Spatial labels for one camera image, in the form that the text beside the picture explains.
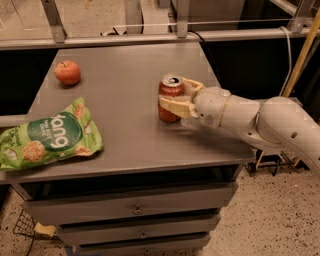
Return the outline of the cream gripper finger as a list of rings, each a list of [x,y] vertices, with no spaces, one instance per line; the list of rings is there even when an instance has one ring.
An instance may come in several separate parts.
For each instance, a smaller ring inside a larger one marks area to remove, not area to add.
[[[182,78],[182,81],[184,84],[184,95],[189,96],[191,101],[193,101],[198,92],[204,88],[204,85],[196,80]]]
[[[195,104],[192,102],[191,96],[167,96],[159,95],[158,100],[160,106],[178,117],[188,119],[197,118]]]

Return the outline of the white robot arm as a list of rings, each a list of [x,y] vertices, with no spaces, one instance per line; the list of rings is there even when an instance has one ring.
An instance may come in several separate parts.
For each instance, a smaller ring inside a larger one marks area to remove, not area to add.
[[[179,96],[160,92],[159,105],[184,120],[226,129],[257,149],[287,149],[320,175],[320,126],[293,100],[250,100],[186,78],[182,85]]]

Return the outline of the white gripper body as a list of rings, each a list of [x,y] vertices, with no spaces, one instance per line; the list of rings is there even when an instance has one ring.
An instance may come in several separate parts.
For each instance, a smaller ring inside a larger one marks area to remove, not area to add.
[[[228,90],[219,87],[201,89],[194,99],[199,123],[218,128],[224,106],[230,96],[231,93]]]

